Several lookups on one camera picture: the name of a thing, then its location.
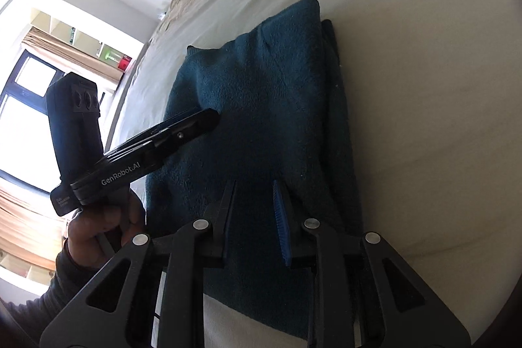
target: hand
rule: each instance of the hand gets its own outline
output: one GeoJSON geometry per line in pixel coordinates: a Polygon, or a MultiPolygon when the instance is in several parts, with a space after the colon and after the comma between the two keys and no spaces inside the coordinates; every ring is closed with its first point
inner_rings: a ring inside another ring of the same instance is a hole
{"type": "MultiPolygon", "coordinates": [[[[119,226],[121,209],[113,205],[92,205],[80,212],[69,224],[69,254],[82,267],[99,269],[109,258],[95,236],[119,226]]],[[[122,246],[145,228],[145,210],[138,196],[129,193],[129,229],[122,235],[122,246]]]]}

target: handheld device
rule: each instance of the handheld device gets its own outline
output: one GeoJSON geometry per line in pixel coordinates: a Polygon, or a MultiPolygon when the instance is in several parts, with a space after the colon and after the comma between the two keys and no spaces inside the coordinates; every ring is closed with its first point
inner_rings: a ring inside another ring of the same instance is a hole
{"type": "Polygon", "coordinates": [[[121,248],[122,232],[129,225],[130,183],[163,166],[166,157],[219,122],[217,111],[194,108],[104,155],[96,83],[69,73],[49,87],[46,102],[61,179],[51,192],[51,202],[60,217],[97,202],[120,206],[120,227],[97,237],[108,257],[121,248]]]}

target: sleeve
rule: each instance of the sleeve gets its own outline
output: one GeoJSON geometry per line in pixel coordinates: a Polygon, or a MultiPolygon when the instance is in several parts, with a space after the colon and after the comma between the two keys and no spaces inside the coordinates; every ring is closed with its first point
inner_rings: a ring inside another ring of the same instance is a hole
{"type": "Polygon", "coordinates": [[[39,299],[28,301],[25,305],[5,303],[5,307],[20,328],[38,344],[48,324],[95,274],[96,270],[75,264],[66,241],[64,249],[56,257],[56,274],[49,290],[39,299]]]}

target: bright window light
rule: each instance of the bright window light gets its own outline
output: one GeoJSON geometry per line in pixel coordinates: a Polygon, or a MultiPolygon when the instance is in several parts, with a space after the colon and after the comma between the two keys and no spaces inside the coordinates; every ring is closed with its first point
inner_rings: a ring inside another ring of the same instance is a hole
{"type": "Polygon", "coordinates": [[[15,82],[37,95],[45,96],[45,92],[51,84],[51,80],[53,80],[54,73],[54,69],[35,60],[35,58],[29,57],[15,82]]]}
{"type": "Polygon", "coordinates": [[[47,192],[60,183],[47,116],[11,96],[0,113],[0,169],[47,192]]]}

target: mattress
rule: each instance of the mattress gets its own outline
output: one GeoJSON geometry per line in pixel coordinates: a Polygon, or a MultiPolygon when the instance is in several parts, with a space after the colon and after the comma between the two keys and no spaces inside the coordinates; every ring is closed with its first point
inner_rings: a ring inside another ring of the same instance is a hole
{"type": "MultiPolygon", "coordinates": [[[[188,45],[221,47],[296,1],[175,0],[113,145],[162,120],[188,45]]],[[[522,273],[522,0],[318,1],[339,44],[365,228],[475,340],[522,273]]]]}

